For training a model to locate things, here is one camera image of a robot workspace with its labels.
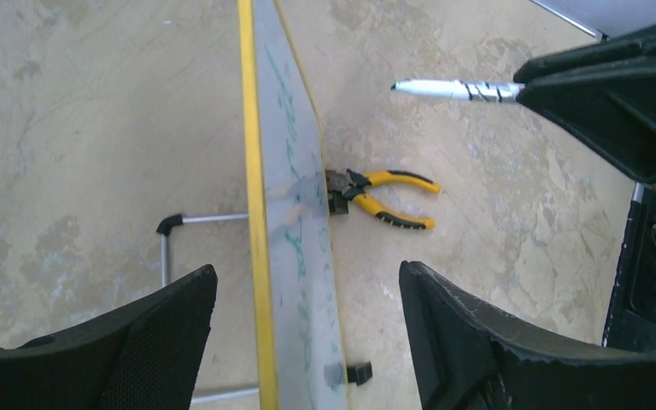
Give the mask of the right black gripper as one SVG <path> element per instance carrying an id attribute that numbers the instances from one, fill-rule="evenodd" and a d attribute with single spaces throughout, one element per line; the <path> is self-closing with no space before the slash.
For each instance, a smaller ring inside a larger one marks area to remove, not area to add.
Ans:
<path id="1" fill-rule="evenodd" d="M 656 24 L 528 60 L 524 107 L 656 193 Z"/>

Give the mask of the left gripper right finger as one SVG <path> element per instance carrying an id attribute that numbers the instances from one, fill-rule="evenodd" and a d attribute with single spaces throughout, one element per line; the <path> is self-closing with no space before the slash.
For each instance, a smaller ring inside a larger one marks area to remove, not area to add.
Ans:
<path id="1" fill-rule="evenodd" d="M 399 285 L 424 409 L 656 409 L 656 350 L 545 330 L 420 261 L 402 262 Z"/>

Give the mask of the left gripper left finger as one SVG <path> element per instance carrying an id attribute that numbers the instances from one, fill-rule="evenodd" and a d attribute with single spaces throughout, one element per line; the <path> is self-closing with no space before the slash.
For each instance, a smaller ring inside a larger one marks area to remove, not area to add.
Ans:
<path id="1" fill-rule="evenodd" d="M 0 348 L 0 409 L 187 409 L 218 277 L 205 265 L 84 323 Z"/>

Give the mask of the yellow framed whiteboard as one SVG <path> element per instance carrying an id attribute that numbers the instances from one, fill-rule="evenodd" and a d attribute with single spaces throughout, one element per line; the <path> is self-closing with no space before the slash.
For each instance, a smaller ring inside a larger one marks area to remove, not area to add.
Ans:
<path id="1" fill-rule="evenodd" d="M 175 227 L 248 221 L 258 377 L 192 401 L 255 395 L 263 409 L 346 409 L 349 386 L 372 366 L 345 358 L 319 117 L 279 2 L 241 1 L 237 11 L 248 208 L 175 214 L 157 232 L 169 284 Z"/>

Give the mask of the green whiteboard marker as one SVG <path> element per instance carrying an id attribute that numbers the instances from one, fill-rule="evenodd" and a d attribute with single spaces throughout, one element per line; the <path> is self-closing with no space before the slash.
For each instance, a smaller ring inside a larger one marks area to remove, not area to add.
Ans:
<path id="1" fill-rule="evenodd" d="M 390 89 L 415 96 L 440 97 L 484 103 L 516 103 L 525 84 L 460 79 L 405 79 L 395 82 Z"/>

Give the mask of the yellow handled pliers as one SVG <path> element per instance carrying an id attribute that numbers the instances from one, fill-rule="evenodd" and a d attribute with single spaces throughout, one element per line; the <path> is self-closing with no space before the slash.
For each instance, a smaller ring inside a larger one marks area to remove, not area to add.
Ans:
<path id="1" fill-rule="evenodd" d="M 410 186 L 415 191 L 423 190 L 434 196 L 440 194 L 442 187 L 423 175 L 395 169 L 361 173 L 347 168 L 345 171 L 326 169 L 325 179 L 328 192 L 337 202 L 332 213 L 346 214 L 348 203 L 351 202 L 389 226 L 413 231 L 435 227 L 436 222 L 432 218 L 410 214 L 410 208 L 397 208 L 398 201 L 384 202 L 384 199 L 389 198 L 389 192 L 395 193 L 395 189 L 389 188 L 389 185 Z"/>

